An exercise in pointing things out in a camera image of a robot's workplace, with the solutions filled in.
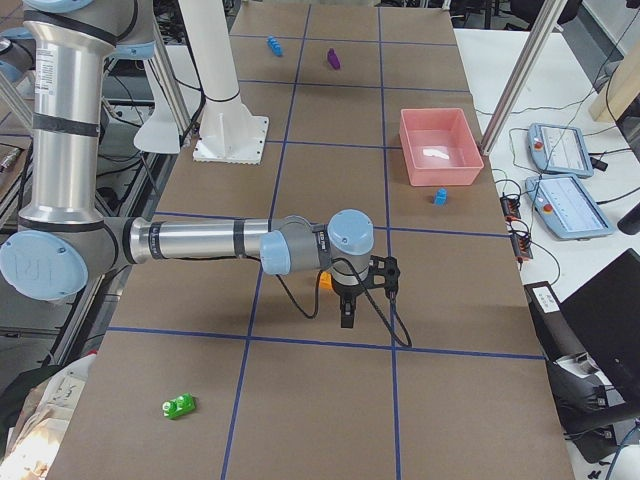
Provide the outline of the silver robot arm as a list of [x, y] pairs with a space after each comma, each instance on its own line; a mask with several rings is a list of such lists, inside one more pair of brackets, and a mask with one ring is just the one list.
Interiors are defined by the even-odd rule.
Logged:
[[300, 216], [198, 223], [107, 218], [95, 207], [104, 63], [150, 59], [149, 1], [28, 1], [36, 42], [32, 195], [1, 247], [1, 272], [19, 293], [58, 300], [123, 265], [148, 260], [249, 258], [266, 274], [329, 272], [341, 324], [371, 288], [373, 225], [347, 209], [327, 224]]

